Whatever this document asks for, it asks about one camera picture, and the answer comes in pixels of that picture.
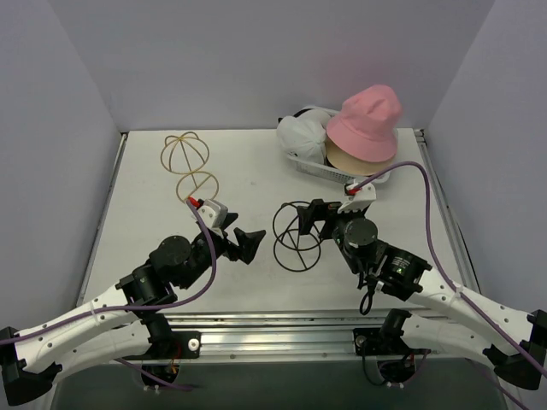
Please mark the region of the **beige bucket hat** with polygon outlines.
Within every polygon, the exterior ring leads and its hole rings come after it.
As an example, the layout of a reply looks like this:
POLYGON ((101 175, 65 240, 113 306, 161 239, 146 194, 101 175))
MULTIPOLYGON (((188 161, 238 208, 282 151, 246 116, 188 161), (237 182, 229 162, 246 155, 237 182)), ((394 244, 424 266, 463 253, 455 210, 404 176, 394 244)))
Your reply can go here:
POLYGON ((331 140, 326 141, 325 147, 326 161, 330 166, 341 172, 356 176, 371 176, 390 166, 395 159, 395 157, 392 157, 380 162, 360 160, 342 151, 331 140))

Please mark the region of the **white baseball cap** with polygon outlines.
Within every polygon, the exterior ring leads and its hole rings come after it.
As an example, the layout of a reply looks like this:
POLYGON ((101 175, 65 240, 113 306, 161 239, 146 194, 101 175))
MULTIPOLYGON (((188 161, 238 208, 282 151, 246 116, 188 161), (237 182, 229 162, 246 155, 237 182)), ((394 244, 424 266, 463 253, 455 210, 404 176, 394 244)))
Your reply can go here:
POLYGON ((326 130, 320 122, 286 116, 279 122, 276 134, 286 154, 303 161, 324 163, 326 130))

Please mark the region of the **gold wire hat stand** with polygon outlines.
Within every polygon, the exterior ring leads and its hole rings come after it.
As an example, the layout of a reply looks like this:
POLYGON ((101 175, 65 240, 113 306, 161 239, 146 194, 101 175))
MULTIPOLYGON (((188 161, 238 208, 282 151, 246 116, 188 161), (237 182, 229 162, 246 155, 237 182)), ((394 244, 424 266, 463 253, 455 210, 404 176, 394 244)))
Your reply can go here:
POLYGON ((220 181, 207 169, 210 157, 209 146, 194 131, 164 138, 160 163, 165 171, 177 177, 174 191, 181 202, 218 196, 220 181))

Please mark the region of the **pink bucket hat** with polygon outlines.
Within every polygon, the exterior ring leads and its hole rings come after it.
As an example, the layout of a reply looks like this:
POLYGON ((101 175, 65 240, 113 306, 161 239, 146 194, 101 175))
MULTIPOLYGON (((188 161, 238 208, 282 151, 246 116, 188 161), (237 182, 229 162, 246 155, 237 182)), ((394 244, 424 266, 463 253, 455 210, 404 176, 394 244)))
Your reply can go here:
POLYGON ((326 134, 343 152, 361 161, 384 162, 397 153, 395 127, 402 104, 388 85, 372 85, 348 98, 326 125, 326 134))

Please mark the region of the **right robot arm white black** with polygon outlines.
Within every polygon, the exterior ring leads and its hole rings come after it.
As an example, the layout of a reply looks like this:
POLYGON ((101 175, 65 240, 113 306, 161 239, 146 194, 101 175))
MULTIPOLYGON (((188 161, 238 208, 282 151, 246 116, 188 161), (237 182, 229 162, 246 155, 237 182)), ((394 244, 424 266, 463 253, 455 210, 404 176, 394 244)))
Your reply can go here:
POLYGON ((447 318, 435 324, 402 309, 391 310, 379 332, 384 349, 430 349, 476 360, 524 390, 546 376, 546 313, 513 309, 452 281, 426 260, 379 239, 364 206, 315 199, 297 207, 298 231, 333 240, 358 286, 428 308, 447 318))

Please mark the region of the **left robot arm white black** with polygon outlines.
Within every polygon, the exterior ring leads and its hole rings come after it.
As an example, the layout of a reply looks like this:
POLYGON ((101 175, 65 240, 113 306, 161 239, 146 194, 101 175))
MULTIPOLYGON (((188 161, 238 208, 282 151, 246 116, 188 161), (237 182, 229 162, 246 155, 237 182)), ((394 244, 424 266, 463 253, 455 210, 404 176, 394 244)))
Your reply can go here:
POLYGON ((46 394, 64 378, 104 361, 127 356, 195 356, 178 341, 161 310, 176 303, 174 288, 189 289, 206 271, 215 272, 219 257, 250 264, 264 230, 237 228, 230 241, 226 228, 237 214, 217 217, 204 211, 201 232, 193 239, 165 238, 146 262, 101 295, 38 325, 1 331, 3 387, 10 406, 46 394))

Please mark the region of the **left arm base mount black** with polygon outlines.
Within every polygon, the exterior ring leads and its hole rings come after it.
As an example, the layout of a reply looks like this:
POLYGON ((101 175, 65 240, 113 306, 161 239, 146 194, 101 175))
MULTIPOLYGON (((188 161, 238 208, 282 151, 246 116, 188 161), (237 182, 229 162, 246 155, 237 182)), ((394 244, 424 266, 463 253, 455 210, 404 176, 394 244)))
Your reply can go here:
POLYGON ((199 331, 168 331, 150 338, 151 345, 141 355, 144 360, 193 360, 200 356, 199 331))

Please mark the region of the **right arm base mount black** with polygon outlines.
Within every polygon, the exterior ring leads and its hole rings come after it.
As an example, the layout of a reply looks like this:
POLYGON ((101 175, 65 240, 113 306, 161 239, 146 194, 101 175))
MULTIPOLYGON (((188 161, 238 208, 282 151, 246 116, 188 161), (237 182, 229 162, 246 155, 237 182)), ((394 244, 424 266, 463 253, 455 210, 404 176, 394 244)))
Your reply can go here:
POLYGON ((355 328, 352 333, 357 356, 405 356, 410 352, 402 340, 382 336, 379 327, 355 328))

